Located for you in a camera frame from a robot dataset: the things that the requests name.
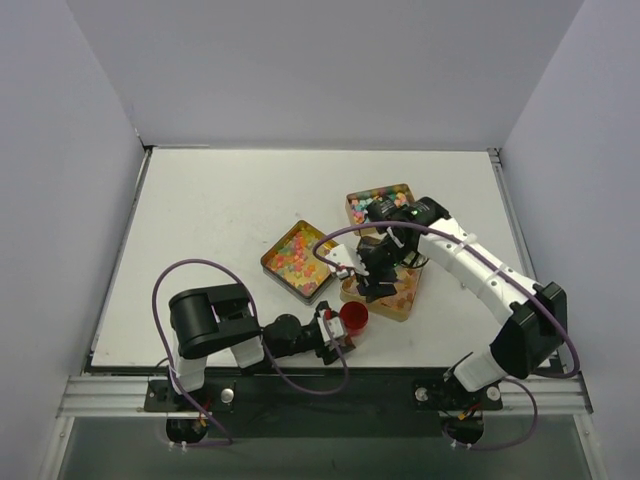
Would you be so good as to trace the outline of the red round jar lid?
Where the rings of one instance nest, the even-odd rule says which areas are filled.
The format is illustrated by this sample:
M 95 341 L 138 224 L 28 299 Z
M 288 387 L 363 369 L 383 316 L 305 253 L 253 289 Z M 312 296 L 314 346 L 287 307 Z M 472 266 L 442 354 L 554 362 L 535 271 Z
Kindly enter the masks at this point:
M 351 301 L 343 304 L 339 311 L 339 317 L 349 335 L 358 336 L 364 332 L 368 325 L 369 311 L 364 304 Z

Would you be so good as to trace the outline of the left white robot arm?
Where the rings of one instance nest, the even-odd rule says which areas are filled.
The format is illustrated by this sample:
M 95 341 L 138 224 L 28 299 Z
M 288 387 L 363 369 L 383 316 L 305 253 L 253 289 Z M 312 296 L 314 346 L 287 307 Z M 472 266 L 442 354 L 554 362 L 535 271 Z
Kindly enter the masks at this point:
M 355 349 L 338 312 L 325 301 L 306 325 L 292 314 L 281 314 L 261 326 L 246 287 L 227 284 L 186 290 L 169 301 L 173 332 L 173 375 L 168 400 L 190 411 L 201 403 L 205 368 L 210 355 L 230 350 L 237 366 L 247 369 L 269 358 L 314 352 L 331 365 Z

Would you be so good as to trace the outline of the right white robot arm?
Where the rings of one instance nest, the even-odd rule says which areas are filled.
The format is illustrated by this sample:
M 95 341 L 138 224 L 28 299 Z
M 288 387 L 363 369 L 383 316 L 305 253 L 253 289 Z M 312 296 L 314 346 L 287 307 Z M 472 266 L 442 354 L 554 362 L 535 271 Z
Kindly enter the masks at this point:
M 567 341 L 565 291 L 554 282 L 543 286 L 490 254 L 438 202 L 423 197 L 398 206 L 378 198 L 367 205 L 366 217 L 382 236 L 356 249 L 357 289 L 367 301 L 395 295 L 396 267 L 413 268 L 424 257 L 473 293 L 501 327 L 489 346 L 449 369 L 443 394 L 450 405 L 468 406 L 479 390 L 507 376 L 527 378 Z

